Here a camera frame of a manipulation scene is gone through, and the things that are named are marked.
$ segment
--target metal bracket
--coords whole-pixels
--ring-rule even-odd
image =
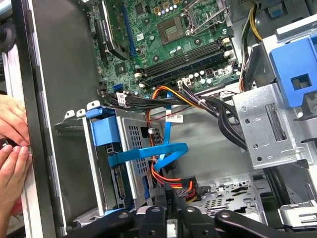
[[[314,200],[284,205],[278,210],[282,224],[293,228],[317,227],[317,203]]]
[[[98,100],[92,101],[92,102],[87,104],[88,111],[90,111],[91,109],[94,109],[94,108],[99,108],[99,107],[101,107],[101,103]]]
[[[254,169],[317,158],[313,142],[317,118],[299,119],[296,109],[287,108],[277,83],[233,96]]]

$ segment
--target yellow wire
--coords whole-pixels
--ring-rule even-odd
[[[189,199],[189,200],[186,202],[186,204],[192,203],[192,202],[195,201],[196,199],[197,199],[197,196],[195,196],[195,197]]]
[[[262,40],[262,37],[261,37],[260,34],[258,33],[258,30],[257,30],[256,25],[255,25],[255,23],[254,23],[253,10],[254,10],[254,6],[250,9],[250,11],[251,11],[251,15],[250,15],[250,25],[251,25],[252,31],[254,32],[255,36],[261,41],[261,40]]]
[[[168,88],[168,87],[166,87],[166,86],[161,86],[160,88],[172,92],[173,94],[177,95],[180,99],[182,99],[184,102],[188,103],[189,105],[191,105],[191,106],[193,106],[193,107],[201,108],[201,107],[199,107],[197,104],[191,103],[191,102],[188,101],[186,98],[184,98],[181,94],[179,94],[178,92],[174,91],[174,90],[171,89],[171,88]]]

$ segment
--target side panel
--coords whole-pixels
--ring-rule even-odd
[[[48,125],[96,99],[93,42],[85,14],[67,0],[32,0]],[[66,221],[97,206],[85,138],[59,138],[50,130]]]

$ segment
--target green circuit board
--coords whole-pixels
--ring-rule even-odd
[[[136,55],[128,60],[120,60],[112,54],[108,54],[108,64],[104,64],[100,56],[100,48],[97,40],[95,49],[98,61],[98,71],[101,81],[106,82],[107,90],[113,93],[113,86],[123,84],[123,90],[136,93],[138,96],[151,96],[152,88],[140,88],[135,79],[135,70],[147,68],[172,59],[179,55],[186,54],[194,49],[205,46],[219,38],[227,37],[229,29],[226,24],[218,24],[201,34],[195,36],[186,35],[186,22],[180,17],[190,0],[125,0],[124,6],[127,12],[129,25],[136,49]],[[111,24],[111,31],[116,40],[122,42],[126,50],[130,50],[127,43],[128,34],[125,28],[122,14],[122,1],[106,0],[108,8],[112,14],[109,15],[114,21]],[[194,7],[194,13],[198,24],[202,24],[206,19],[219,11],[216,0],[201,0]],[[94,20],[101,22],[98,6],[93,6],[88,13],[91,31],[95,32]],[[223,20],[221,14],[214,20]],[[239,78],[232,68],[234,57],[228,58],[226,62],[221,62],[212,66],[214,74],[212,84],[201,84],[199,80],[192,82],[193,91],[200,92],[210,86],[230,83]]]

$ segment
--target gray metal sheet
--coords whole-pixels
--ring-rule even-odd
[[[74,3],[32,2],[39,44],[37,61],[43,70],[53,126],[66,111],[76,111],[96,99],[99,76],[95,51],[87,17]],[[66,220],[71,222],[97,206],[86,141],[84,136],[60,138],[53,133],[53,146]]]
[[[175,162],[175,178],[195,175],[197,179],[205,180],[253,170],[248,153],[222,135],[217,119],[197,108],[190,108],[181,114],[184,123],[172,123],[170,141],[187,143],[189,151]],[[164,129],[165,119],[161,123]]]
[[[294,121],[299,116],[294,109],[285,107],[276,83],[235,95],[233,101],[254,169],[303,159],[309,164],[314,163],[313,158],[317,156],[314,143],[302,143],[303,140],[311,138],[310,133],[303,130],[308,128],[309,120]],[[285,139],[275,138],[275,129],[265,109],[267,105],[273,105]]]

